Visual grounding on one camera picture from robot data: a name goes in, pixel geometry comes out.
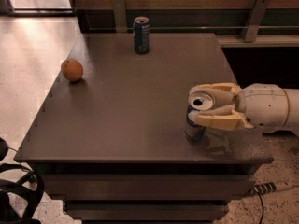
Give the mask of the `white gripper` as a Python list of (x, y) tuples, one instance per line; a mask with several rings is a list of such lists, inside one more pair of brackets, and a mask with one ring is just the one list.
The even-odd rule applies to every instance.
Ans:
[[(238, 95), (237, 105), (230, 105)], [(193, 108), (203, 111), (196, 123), (224, 131), (254, 129), (261, 133), (281, 130), (287, 121), (289, 100), (277, 85), (255, 83), (242, 89), (235, 83), (201, 84), (189, 90)]]

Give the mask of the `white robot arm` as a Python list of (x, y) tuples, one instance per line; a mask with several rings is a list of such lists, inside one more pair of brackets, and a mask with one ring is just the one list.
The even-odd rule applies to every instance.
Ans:
[(299, 90), (254, 83), (242, 89), (235, 83), (196, 85), (189, 91), (194, 126), (224, 131), (299, 132)]

